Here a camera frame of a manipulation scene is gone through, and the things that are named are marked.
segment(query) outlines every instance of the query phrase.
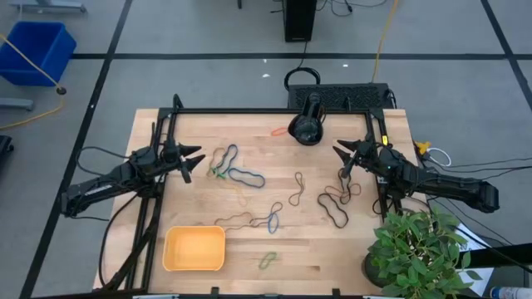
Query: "yellow cable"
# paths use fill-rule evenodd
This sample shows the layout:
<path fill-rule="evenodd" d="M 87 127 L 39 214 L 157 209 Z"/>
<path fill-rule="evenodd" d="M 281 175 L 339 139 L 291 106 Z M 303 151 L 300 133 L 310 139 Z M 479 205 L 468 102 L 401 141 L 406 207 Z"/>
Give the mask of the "yellow cable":
<path fill-rule="evenodd" d="M 382 43 L 384 42 L 384 39 L 386 38 L 386 33 L 388 32 L 388 28 L 390 27 L 390 24 L 392 24 L 393 15 L 396 13 L 396 8 L 397 8 L 398 3 L 399 3 L 399 0 L 393 1 L 392 10 L 390 11 L 390 14 L 388 14 L 386 25 L 384 26 L 384 30 L 382 31 L 381 40 L 379 41 L 379 47 L 377 48 L 377 57 L 375 57 L 375 66 L 373 67 L 372 83 L 375 81 L 375 78 L 377 78 L 377 73 L 379 70 L 379 56 L 381 55 Z"/>
<path fill-rule="evenodd" d="M 20 55 L 22 58 L 24 58 L 24 60 L 26 60 L 27 63 L 29 63 L 31 66 L 33 66 L 36 70 L 40 71 L 46 78 L 48 78 L 48 80 L 50 80 L 56 86 L 57 89 L 63 89 L 59 85 L 59 83 L 57 83 L 57 81 L 53 80 L 53 78 L 51 78 L 50 75 L 48 75 L 45 71 L 43 71 L 39 66 L 36 66 L 35 63 L 33 63 L 29 58 L 26 57 L 26 55 L 24 55 L 20 50 L 18 50 L 18 48 L 15 47 L 15 45 L 13 45 L 4 35 L 0 34 L 0 38 L 3 39 L 4 42 L 6 42 L 13 50 L 15 50 L 15 52 L 18 53 L 18 55 Z M 64 106 L 63 97 L 61 95 L 59 95 L 59 105 L 55 109 L 52 109 L 52 110 L 49 110 L 47 112 L 41 113 L 40 115 L 32 116 L 32 117 L 28 118 L 27 120 L 21 120 L 21 121 L 18 121 L 16 123 L 13 123 L 13 124 L 10 124 L 10 125 L 0 126 L 0 130 L 9 129 L 9 128 L 16 127 L 16 126 L 19 126 L 19 125 L 25 125 L 25 124 L 27 124 L 27 123 L 29 123 L 31 121 L 38 120 L 38 119 L 40 119 L 40 118 L 42 118 L 44 116 L 56 113 L 63 106 Z"/>

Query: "orange object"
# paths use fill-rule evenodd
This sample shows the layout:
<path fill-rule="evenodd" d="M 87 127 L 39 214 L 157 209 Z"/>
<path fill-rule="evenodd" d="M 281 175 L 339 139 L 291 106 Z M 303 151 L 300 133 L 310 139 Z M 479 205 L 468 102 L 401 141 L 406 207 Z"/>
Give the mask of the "orange object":
<path fill-rule="evenodd" d="M 166 271 L 218 271 L 224 259 L 225 232 L 219 226 L 175 226 L 166 233 Z"/>
<path fill-rule="evenodd" d="M 271 135 L 272 136 L 280 136 L 280 135 L 286 134 L 287 132 L 288 132 L 288 128 L 287 127 L 280 127 L 280 128 L 277 128 L 277 129 L 273 130 Z"/>

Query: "green rubber band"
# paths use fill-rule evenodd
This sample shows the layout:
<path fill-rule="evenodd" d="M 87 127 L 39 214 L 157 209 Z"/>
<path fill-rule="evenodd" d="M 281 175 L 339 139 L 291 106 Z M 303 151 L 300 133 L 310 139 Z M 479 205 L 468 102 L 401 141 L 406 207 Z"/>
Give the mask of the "green rubber band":
<path fill-rule="evenodd" d="M 260 270 L 266 269 L 269 266 L 269 264 L 272 261 L 274 261 L 276 258 L 277 258 L 277 253 L 276 252 L 268 252 L 268 253 L 266 253 L 266 255 L 263 257 L 263 259 L 260 260 L 259 269 Z"/>

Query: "black box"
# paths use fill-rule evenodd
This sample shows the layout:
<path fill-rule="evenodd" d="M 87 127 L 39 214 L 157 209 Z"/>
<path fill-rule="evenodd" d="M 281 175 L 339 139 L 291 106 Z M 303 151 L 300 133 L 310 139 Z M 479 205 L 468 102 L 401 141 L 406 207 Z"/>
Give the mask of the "black box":
<path fill-rule="evenodd" d="M 309 42 L 313 38 L 317 0 L 283 0 L 284 40 Z"/>

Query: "white cable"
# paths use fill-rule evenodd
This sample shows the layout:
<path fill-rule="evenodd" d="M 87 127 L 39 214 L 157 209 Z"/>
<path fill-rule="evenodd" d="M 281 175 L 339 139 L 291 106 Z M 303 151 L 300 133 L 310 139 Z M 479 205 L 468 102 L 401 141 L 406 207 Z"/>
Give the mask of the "white cable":
<path fill-rule="evenodd" d="M 443 163 L 438 162 L 436 159 L 432 158 L 432 155 L 430 154 L 430 152 L 431 152 L 432 150 L 444 154 L 445 157 L 447 157 L 447 160 L 449 161 L 449 163 L 447 163 L 447 164 L 443 164 Z M 444 167 L 449 167 L 449 166 L 451 166 L 451 164 L 452 164 L 451 157 L 450 157 L 450 156 L 449 156 L 449 155 L 448 155 L 443 149 L 438 149 L 438 148 L 428 148 L 428 149 L 426 149 L 426 152 L 429 153 L 429 158 L 432 160 L 432 162 L 434 162 L 434 163 L 436 163 L 436 164 L 438 164 L 438 165 L 440 165 L 440 166 L 444 166 Z"/>

